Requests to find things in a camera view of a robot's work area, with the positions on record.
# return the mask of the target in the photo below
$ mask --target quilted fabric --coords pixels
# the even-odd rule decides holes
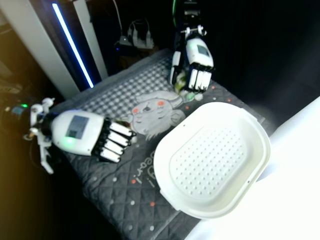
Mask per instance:
[[[209,102],[234,104],[253,114],[267,132],[272,131],[265,118],[216,82],[212,82],[204,94],[175,97],[172,86],[167,83],[171,57],[169,51],[158,53],[119,76],[112,84],[102,82],[55,108],[58,111],[77,108],[132,121],[132,127],[137,129],[137,143],[126,149],[118,164],[65,153],[83,184],[84,195],[116,227],[123,239],[181,240],[198,223],[198,219],[176,211],[162,197],[153,170],[153,156],[159,141],[196,108]],[[140,128],[135,119],[139,120],[139,115],[142,118],[153,102],[160,109],[170,104],[168,113],[171,115],[164,115],[164,119],[170,121],[171,126],[152,133],[157,128],[156,123],[150,122]]]

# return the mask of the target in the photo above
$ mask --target robotic arm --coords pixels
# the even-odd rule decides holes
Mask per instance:
[[[184,88],[192,92],[205,92],[210,84],[214,60],[203,41],[207,32],[200,23],[198,1],[182,0],[178,3],[177,9],[179,11],[175,13],[178,19],[175,52],[169,83],[175,85],[178,75],[187,69]]]
[[[31,107],[30,135],[37,136],[41,165],[49,173],[54,170],[47,162],[48,148],[59,149],[82,156],[95,156],[101,162],[118,163],[125,148],[136,135],[129,128],[98,114],[68,110],[60,114],[49,112],[54,98],[45,98],[42,104]]]

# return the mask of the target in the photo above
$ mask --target gingham fabric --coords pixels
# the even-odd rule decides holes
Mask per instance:
[[[172,52],[160,51],[53,110],[62,112],[77,108],[110,118],[126,116],[137,104],[137,96],[159,90],[173,91],[167,83],[171,59]],[[245,108],[258,119],[267,133],[273,131],[264,117],[216,82],[212,82],[198,100],[184,101],[178,109],[187,117],[196,108],[209,102],[226,102]],[[181,240],[199,222],[176,211],[160,194],[157,181],[151,177],[154,151],[171,129],[151,140],[138,134],[137,143],[125,150],[118,164],[65,153],[83,184],[84,195],[114,225],[123,239]]]

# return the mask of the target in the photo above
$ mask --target cartoon face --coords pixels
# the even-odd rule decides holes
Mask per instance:
[[[186,117],[181,110],[174,110],[174,106],[182,103],[180,96],[174,92],[157,91],[136,99],[139,104],[131,110],[127,121],[135,132],[146,135],[147,140],[171,126],[175,127]]]

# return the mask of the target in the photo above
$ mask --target red dot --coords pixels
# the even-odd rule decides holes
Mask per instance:
[[[165,105],[164,101],[158,101],[158,106],[163,106],[163,105]]]

